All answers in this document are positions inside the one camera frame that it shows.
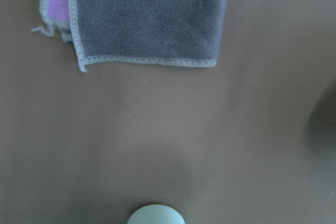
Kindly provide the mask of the mint green plastic cup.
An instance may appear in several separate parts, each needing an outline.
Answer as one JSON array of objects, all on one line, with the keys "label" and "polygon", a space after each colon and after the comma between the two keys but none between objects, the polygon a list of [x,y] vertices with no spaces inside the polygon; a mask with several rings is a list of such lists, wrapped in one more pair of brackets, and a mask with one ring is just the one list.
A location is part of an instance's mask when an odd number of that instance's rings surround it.
[{"label": "mint green plastic cup", "polygon": [[161,204],[151,204],[136,210],[127,224],[185,224],[185,220],[175,209]]}]

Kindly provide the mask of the grey folded cloth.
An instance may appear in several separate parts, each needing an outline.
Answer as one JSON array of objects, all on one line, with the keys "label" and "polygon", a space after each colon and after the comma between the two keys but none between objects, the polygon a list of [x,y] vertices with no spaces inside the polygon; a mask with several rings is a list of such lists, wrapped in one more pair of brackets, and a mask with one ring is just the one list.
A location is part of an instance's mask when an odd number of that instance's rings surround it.
[{"label": "grey folded cloth", "polygon": [[213,67],[227,0],[40,0],[44,22],[73,43],[79,69],[103,62]]}]

